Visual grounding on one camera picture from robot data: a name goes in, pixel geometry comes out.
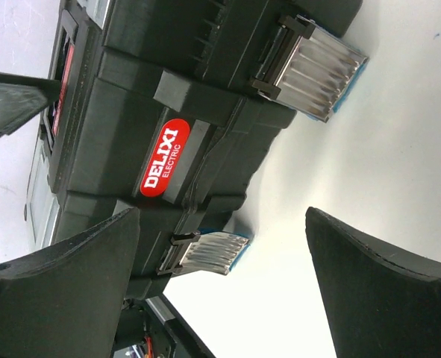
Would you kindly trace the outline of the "black plastic toolbox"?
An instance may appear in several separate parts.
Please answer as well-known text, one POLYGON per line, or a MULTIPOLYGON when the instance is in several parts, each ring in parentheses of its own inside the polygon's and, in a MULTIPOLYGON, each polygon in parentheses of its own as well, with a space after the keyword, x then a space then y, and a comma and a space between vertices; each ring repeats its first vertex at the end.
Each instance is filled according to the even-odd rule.
POLYGON ((360 1, 62 1, 24 217, 31 247, 140 210, 128 295, 228 274, 225 226, 298 113, 326 122, 366 63, 360 1))

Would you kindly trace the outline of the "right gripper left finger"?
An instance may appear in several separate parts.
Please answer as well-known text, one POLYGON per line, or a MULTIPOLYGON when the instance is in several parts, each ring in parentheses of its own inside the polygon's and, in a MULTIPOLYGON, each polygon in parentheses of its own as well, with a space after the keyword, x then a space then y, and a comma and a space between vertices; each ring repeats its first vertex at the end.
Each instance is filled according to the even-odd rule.
POLYGON ((139 232, 130 208, 0 263, 0 357, 110 357, 139 232))

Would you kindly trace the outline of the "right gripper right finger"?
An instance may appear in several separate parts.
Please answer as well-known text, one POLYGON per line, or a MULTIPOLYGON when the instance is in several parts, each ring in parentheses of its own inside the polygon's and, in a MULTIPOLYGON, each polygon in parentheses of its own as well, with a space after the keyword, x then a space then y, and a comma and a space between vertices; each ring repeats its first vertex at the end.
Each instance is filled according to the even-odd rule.
POLYGON ((338 357, 441 357, 441 263, 314 207, 307 244, 338 357))

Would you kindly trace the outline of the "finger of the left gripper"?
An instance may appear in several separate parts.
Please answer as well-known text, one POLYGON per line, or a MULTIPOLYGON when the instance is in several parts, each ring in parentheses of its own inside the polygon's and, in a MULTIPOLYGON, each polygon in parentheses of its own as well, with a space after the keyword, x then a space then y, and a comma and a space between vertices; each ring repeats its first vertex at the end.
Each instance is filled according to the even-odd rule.
POLYGON ((60 82, 0 72, 0 138, 59 99, 60 82))

